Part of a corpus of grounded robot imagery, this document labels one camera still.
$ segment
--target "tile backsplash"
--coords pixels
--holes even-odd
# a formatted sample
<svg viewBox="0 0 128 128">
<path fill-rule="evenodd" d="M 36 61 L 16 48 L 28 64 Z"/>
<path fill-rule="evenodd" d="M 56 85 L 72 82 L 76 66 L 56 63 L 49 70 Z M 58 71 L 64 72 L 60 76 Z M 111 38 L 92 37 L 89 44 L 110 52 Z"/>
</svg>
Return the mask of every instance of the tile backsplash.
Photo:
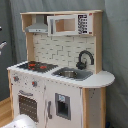
<svg viewBox="0 0 128 128">
<path fill-rule="evenodd" d="M 39 62 L 75 68 L 81 51 L 87 50 L 94 56 L 95 37 L 48 37 L 47 34 L 34 34 L 33 41 L 35 60 Z M 88 55 L 83 54 L 81 60 L 87 61 L 87 69 L 94 70 Z"/>
</svg>

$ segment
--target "gray wall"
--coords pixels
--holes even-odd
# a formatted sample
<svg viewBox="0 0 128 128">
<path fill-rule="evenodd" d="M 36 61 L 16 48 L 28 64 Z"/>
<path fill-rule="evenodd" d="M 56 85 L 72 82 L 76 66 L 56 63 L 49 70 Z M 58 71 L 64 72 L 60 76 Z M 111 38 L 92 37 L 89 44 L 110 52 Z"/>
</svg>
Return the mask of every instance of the gray wall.
<svg viewBox="0 0 128 128">
<path fill-rule="evenodd" d="M 128 128 L 128 0 L 11 0 L 18 62 L 26 60 L 20 12 L 102 9 L 103 70 L 116 77 L 107 87 L 107 121 Z"/>
<path fill-rule="evenodd" d="M 7 0 L 0 0 L 0 43 L 7 41 L 0 56 L 0 101 L 9 97 L 8 73 L 6 68 L 12 65 L 12 44 L 11 44 L 11 9 Z"/>
</svg>

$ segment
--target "toy stove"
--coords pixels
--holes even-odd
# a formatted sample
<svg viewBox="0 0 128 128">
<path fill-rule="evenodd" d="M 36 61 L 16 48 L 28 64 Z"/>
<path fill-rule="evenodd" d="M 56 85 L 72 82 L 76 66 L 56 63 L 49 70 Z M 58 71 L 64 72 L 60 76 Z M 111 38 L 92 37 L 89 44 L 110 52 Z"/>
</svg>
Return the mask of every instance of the toy stove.
<svg viewBox="0 0 128 128">
<path fill-rule="evenodd" d="M 33 70 L 33 71 L 36 71 L 36 72 L 45 73 L 45 72 L 47 72 L 47 71 L 49 71 L 49 70 L 51 70 L 55 67 L 58 67 L 58 66 L 53 65 L 53 64 L 30 61 L 30 62 L 22 64 L 18 67 L 22 68 L 22 69 L 28 69 L 28 70 Z"/>
<path fill-rule="evenodd" d="M 39 123 L 39 120 L 44 118 L 40 111 L 44 109 L 44 79 L 34 73 L 29 73 L 29 71 L 45 73 L 58 65 L 41 63 L 36 61 L 26 62 L 17 66 L 17 68 L 28 70 L 28 73 L 11 71 L 11 84 L 12 92 L 14 96 L 14 116 L 19 114 L 28 115 L 35 123 L 37 127 L 41 127 L 44 124 Z"/>
</svg>

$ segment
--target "toy sink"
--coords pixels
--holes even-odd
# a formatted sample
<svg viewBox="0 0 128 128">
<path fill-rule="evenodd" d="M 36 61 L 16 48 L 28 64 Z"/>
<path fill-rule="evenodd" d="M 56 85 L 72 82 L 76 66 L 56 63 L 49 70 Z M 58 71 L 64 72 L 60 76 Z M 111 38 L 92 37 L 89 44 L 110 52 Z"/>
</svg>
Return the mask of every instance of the toy sink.
<svg viewBox="0 0 128 128">
<path fill-rule="evenodd" d="M 87 79 L 93 73 L 91 71 L 79 70 L 74 68 L 64 67 L 52 73 L 52 75 L 67 79 L 82 81 Z"/>
</svg>

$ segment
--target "wooden floor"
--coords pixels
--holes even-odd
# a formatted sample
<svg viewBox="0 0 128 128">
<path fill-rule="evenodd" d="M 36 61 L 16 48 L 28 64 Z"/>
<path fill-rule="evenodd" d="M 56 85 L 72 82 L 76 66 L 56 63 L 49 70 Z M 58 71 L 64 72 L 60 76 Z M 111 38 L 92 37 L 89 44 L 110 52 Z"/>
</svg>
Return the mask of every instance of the wooden floor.
<svg viewBox="0 0 128 128">
<path fill-rule="evenodd" d="M 11 117 L 11 101 L 7 98 L 0 102 L 0 127 L 10 123 Z"/>
</svg>

